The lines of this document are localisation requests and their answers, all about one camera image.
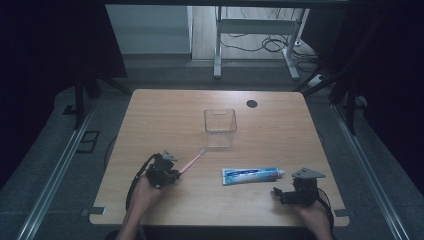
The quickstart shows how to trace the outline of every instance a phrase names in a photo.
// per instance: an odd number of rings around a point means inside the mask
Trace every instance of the gray floor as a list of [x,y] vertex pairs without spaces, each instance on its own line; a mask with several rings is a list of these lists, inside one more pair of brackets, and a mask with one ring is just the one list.
[[[134,57],[125,56],[128,79],[120,83],[134,90],[154,89],[222,89],[254,91],[291,91],[299,82],[293,82],[282,61],[224,61],[222,79],[213,78],[211,61],[191,61],[188,58]],[[300,72],[305,78],[309,73]],[[97,226],[88,220],[87,212],[92,211],[97,190],[101,183],[104,164],[125,115],[130,96],[99,81],[102,88],[100,98],[86,101],[93,106],[92,116],[86,131],[99,131],[99,138],[92,153],[72,155],[70,164],[52,196],[41,224],[35,225],[35,239],[103,239],[119,226]],[[337,184],[351,217],[349,226],[336,228],[339,239],[407,239],[395,238],[390,219],[399,219],[409,239],[424,239],[424,199],[409,180],[397,161],[362,117],[356,112],[355,126],[357,140],[364,151],[367,162],[381,183],[381,189],[389,200],[390,209],[382,208],[375,186],[370,185],[367,173],[361,167],[349,136],[343,131],[339,106],[329,104],[327,95],[331,89],[323,89],[308,97],[307,104],[323,148],[336,178]],[[74,104],[73,89],[57,95],[55,110],[23,160],[18,170],[0,192],[0,233],[1,239],[16,239],[25,220],[32,212],[40,192],[46,185],[63,151],[74,134],[75,117],[63,115],[66,106]],[[78,150],[87,150],[90,143],[80,143]],[[146,229],[149,239],[158,239],[151,229]],[[175,229],[166,228],[167,236],[161,239],[206,239],[216,236],[216,229]],[[290,239],[290,229],[247,229],[231,231],[233,239]],[[178,233],[192,233],[179,236]]]

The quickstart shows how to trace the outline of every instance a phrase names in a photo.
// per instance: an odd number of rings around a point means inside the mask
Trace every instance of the clear plastic container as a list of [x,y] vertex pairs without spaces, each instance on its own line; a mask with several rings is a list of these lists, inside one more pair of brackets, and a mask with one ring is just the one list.
[[205,131],[208,147],[231,147],[236,130],[236,112],[234,109],[205,110]]

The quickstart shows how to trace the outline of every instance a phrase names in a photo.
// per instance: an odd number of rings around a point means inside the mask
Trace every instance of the wooden table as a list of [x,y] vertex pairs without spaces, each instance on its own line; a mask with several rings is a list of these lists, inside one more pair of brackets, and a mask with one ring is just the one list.
[[[255,100],[257,107],[247,106]],[[291,174],[307,167],[327,175],[318,186],[333,210],[344,209],[305,100],[294,92],[137,90],[133,93],[94,207],[94,224],[121,224],[134,175],[154,153],[168,150],[181,169],[206,145],[204,110],[235,109],[237,132],[230,149],[211,150],[191,166],[145,214],[154,226],[302,226],[290,206],[271,193],[293,191]],[[277,182],[222,185],[222,168],[276,166]],[[349,224],[336,217],[336,226]]]

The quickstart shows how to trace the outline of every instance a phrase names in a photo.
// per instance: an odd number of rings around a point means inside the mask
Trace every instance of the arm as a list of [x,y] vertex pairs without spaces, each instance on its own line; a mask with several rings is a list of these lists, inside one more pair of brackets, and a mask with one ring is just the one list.
[[305,226],[311,231],[318,240],[332,240],[330,221],[324,206],[315,201],[311,206],[292,205],[293,209],[299,214]]
[[152,187],[145,175],[140,177],[132,193],[130,205],[116,239],[135,239],[141,218],[146,210],[159,199],[162,191]]

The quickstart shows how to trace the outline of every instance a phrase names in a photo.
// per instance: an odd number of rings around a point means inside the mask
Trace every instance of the blue and white toothpaste tube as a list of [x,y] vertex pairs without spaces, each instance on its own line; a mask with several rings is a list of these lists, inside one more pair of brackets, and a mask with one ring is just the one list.
[[222,185],[233,185],[252,182],[273,182],[286,173],[277,167],[252,169],[222,169]]

